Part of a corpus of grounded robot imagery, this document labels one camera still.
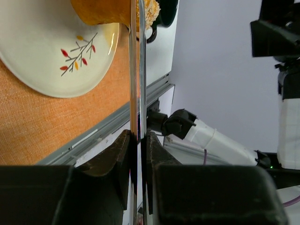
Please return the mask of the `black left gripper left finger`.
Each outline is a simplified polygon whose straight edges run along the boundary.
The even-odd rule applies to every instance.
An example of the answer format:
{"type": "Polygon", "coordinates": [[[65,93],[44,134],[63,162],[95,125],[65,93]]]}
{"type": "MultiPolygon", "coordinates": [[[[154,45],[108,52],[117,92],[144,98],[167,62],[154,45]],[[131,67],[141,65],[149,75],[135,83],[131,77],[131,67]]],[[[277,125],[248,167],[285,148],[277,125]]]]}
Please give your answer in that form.
{"type": "Polygon", "coordinates": [[[3,225],[120,225],[127,209],[130,132],[81,166],[0,168],[3,225]]]}

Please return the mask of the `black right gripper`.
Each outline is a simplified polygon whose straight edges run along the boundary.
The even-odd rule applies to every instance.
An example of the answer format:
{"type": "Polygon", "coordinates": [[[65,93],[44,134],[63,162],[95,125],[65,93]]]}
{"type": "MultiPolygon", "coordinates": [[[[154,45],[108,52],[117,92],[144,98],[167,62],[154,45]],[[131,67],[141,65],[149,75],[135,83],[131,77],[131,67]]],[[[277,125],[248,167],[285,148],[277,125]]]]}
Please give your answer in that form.
{"type": "Polygon", "coordinates": [[[300,67],[300,4],[263,0],[258,20],[250,23],[253,57],[273,57],[275,68],[300,67]]]}

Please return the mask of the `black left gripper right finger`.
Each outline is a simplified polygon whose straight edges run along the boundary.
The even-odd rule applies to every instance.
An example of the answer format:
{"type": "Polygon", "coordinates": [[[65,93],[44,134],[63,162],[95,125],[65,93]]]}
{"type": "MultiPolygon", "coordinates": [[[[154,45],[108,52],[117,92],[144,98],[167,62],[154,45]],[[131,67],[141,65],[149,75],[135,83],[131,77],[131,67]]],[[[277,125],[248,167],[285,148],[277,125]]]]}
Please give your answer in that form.
{"type": "Polygon", "coordinates": [[[154,132],[146,147],[149,211],[156,225],[286,225],[271,176],[258,166],[184,165],[154,132]]]}

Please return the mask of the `silver metal tongs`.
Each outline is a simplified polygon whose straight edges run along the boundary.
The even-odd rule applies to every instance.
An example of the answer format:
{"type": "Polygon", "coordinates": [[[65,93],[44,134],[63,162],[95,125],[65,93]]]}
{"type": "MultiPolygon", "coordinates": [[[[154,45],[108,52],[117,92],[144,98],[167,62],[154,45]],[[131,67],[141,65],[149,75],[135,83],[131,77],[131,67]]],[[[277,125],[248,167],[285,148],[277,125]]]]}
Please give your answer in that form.
{"type": "Polygon", "coordinates": [[[138,168],[144,168],[146,145],[146,37],[145,3],[131,0],[129,11],[129,83],[130,83],[130,220],[138,224],[137,197],[142,194],[142,223],[148,223],[146,181],[138,168]]]}

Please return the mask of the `large sugared orange bread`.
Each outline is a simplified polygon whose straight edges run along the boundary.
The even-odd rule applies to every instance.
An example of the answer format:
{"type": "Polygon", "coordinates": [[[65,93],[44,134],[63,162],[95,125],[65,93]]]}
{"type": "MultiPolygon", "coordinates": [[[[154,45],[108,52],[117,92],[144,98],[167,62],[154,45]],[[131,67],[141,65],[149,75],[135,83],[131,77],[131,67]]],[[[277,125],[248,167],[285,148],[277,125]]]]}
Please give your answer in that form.
{"type": "Polygon", "coordinates": [[[139,31],[140,13],[138,0],[72,0],[71,5],[87,25],[122,23],[129,27],[131,7],[135,6],[136,31],[139,31]]]}

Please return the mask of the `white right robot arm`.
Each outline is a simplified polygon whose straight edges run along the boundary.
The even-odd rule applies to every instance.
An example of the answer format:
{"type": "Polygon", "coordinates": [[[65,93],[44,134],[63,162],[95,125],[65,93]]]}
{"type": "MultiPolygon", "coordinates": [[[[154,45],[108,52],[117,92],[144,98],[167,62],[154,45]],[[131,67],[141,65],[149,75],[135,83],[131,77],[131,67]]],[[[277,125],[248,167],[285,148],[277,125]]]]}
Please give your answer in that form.
{"type": "Polygon", "coordinates": [[[250,151],[186,111],[173,116],[181,127],[175,135],[232,165],[265,169],[277,188],[300,183],[300,5],[293,0],[264,0],[259,18],[252,21],[253,57],[273,57],[279,70],[277,92],[279,135],[276,153],[250,151]]]}

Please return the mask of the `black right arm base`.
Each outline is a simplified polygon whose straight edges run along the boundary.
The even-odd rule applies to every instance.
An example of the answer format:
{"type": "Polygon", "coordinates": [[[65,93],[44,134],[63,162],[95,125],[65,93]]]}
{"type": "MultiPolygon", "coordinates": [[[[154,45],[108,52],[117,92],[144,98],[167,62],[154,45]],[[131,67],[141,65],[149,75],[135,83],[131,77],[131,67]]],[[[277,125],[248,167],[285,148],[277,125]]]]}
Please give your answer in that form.
{"type": "Polygon", "coordinates": [[[147,108],[147,128],[166,136],[165,122],[168,120],[168,116],[161,113],[159,107],[160,101],[157,99],[147,108]]]}

